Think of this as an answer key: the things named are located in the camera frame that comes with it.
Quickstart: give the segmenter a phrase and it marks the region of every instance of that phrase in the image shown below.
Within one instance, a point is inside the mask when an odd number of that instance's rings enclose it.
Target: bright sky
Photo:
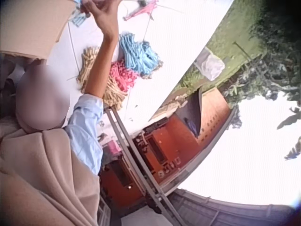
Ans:
[[[201,165],[180,186],[202,196],[243,204],[284,204],[296,207],[301,197],[301,156],[284,156],[301,136],[301,120],[276,127],[293,113],[296,102],[279,94],[240,104],[240,129],[229,129]]]

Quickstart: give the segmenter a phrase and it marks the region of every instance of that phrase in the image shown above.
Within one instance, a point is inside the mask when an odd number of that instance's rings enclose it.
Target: grass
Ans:
[[[252,25],[260,18],[262,3],[263,0],[234,0],[226,16],[207,43],[207,47],[224,61],[226,68],[216,80],[198,82],[203,77],[196,74],[192,65],[174,91],[182,89],[183,84],[192,84],[195,90],[202,86],[202,90],[206,91],[229,79],[247,62],[242,51],[233,45],[235,41],[252,58],[264,52],[260,47],[260,41],[250,35]]]

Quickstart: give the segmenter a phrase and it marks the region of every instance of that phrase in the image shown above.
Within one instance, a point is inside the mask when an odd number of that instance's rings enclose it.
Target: shirt sleeve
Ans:
[[[103,156],[96,131],[96,125],[102,115],[102,99],[84,94],[79,98],[68,125],[64,128],[69,136],[71,149],[96,175],[100,170]]]

